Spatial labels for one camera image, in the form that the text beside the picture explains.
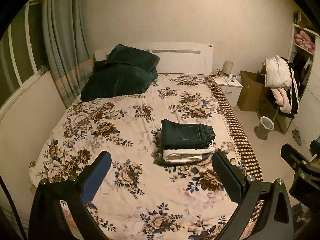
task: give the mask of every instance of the bed frame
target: bed frame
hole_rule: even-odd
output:
[[[212,71],[213,45],[194,42],[150,42],[124,44],[160,57],[158,73],[203,74]],[[114,47],[95,51],[95,60],[106,60]]]

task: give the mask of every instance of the white trash bin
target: white trash bin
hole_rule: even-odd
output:
[[[254,128],[254,133],[261,140],[266,140],[268,138],[268,133],[273,131],[275,124],[272,120],[266,116],[260,118],[260,124]]]

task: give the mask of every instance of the cardboard box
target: cardboard box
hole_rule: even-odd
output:
[[[258,73],[240,71],[242,90],[237,102],[241,111],[255,112],[259,101],[265,98],[268,89],[264,86],[265,76]]]

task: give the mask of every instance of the floral bedspread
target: floral bedspread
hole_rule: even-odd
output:
[[[230,201],[209,159],[177,167],[154,164],[165,118],[211,125],[216,150],[246,172],[250,163],[242,162],[205,77],[160,74],[144,94],[87,103],[78,98],[31,162],[31,181],[37,186],[42,178],[65,180],[105,150],[112,166],[87,208],[107,237],[214,239],[237,204]]]

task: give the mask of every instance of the metal screw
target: metal screw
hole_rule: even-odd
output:
[[[78,179],[78,176],[76,174],[72,174],[68,178],[68,180],[70,180],[70,181],[75,181],[76,179]]]
[[[48,183],[48,179],[41,179],[40,184],[45,185]]]
[[[247,176],[247,180],[248,180],[248,181],[254,181],[255,178],[254,178],[254,176],[252,176],[252,175],[248,175],[248,176]]]
[[[276,181],[279,185],[282,185],[284,183],[282,179],[276,179]]]

